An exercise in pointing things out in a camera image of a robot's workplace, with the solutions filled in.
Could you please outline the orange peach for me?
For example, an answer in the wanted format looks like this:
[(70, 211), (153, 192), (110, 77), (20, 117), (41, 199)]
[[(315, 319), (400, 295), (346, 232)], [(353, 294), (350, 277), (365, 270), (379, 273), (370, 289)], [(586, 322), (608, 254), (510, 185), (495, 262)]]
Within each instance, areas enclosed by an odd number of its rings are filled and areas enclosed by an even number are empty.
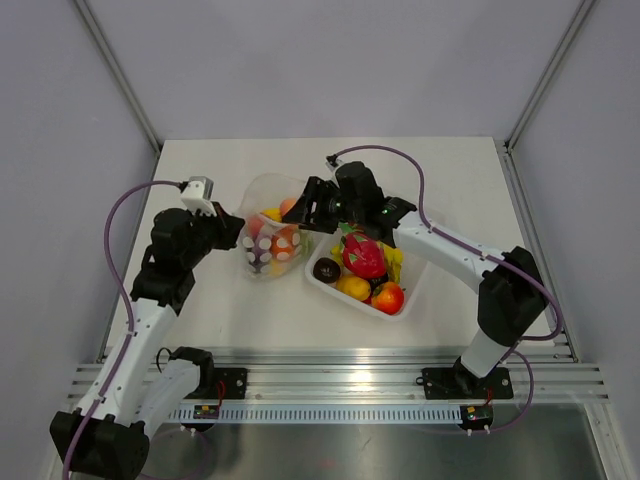
[(261, 214), (252, 215), (248, 218), (247, 230), (253, 240), (272, 235), (271, 225)]
[(286, 215), (296, 204), (297, 199), (295, 197), (284, 199), (279, 205), (279, 211), (282, 216)]

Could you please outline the orange pumpkin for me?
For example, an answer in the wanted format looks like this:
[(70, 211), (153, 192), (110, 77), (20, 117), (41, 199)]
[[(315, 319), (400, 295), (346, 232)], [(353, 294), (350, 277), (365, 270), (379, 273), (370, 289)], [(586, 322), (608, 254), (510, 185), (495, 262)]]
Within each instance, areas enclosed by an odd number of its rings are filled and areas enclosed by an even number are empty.
[(278, 261), (289, 261), (295, 256), (300, 242), (297, 230), (280, 230), (272, 237), (271, 254)]

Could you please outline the clear zip top bag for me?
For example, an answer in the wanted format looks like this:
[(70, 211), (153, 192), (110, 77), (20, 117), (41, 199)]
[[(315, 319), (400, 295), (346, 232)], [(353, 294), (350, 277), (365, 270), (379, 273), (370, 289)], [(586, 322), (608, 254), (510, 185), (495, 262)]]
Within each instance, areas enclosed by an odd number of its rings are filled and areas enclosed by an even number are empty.
[[(303, 264), (314, 246), (311, 233), (296, 225), (283, 221), (274, 222), (263, 216), (261, 212), (269, 208), (279, 208), (280, 203), (303, 192), (305, 182), (282, 174), (266, 173), (259, 175), (248, 185), (242, 198), (238, 216), (245, 225), (239, 236), (243, 266), (247, 275), (255, 280), (272, 280), (286, 275)], [(272, 235), (253, 240), (247, 230), (247, 220), (252, 215), (261, 214), (271, 225)], [(289, 261), (276, 260), (270, 251), (273, 235), (280, 230), (297, 230), (301, 237), (295, 256)]]

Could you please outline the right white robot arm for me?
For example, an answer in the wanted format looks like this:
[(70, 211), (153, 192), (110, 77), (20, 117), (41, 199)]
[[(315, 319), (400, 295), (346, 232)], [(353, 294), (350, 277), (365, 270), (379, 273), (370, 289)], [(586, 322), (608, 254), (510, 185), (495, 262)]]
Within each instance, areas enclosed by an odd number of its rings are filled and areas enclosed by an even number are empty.
[(338, 166), (331, 180), (310, 177), (282, 219), (326, 234), (342, 224), (355, 226), (373, 240), (426, 259), (477, 294), (478, 331), (437, 385), (451, 398), (484, 390), (550, 303), (529, 251), (481, 248), (441, 229), (413, 203), (385, 195), (361, 162)]

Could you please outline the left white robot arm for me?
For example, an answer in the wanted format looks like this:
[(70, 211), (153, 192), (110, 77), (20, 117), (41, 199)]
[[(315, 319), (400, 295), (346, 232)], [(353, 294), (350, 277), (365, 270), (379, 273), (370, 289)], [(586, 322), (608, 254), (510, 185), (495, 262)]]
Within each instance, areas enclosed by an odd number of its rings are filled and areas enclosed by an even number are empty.
[(125, 295), (124, 331), (76, 408), (57, 412), (51, 422), (63, 478), (74, 472), (137, 478), (168, 414), (189, 394), (203, 398), (214, 390), (211, 353), (192, 347), (178, 348), (149, 388), (143, 381), (195, 285), (195, 267), (213, 250), (235, 248), (243, 226), (219, 204), (205, 213), (170, 208), (155, 216), (141, 269)]

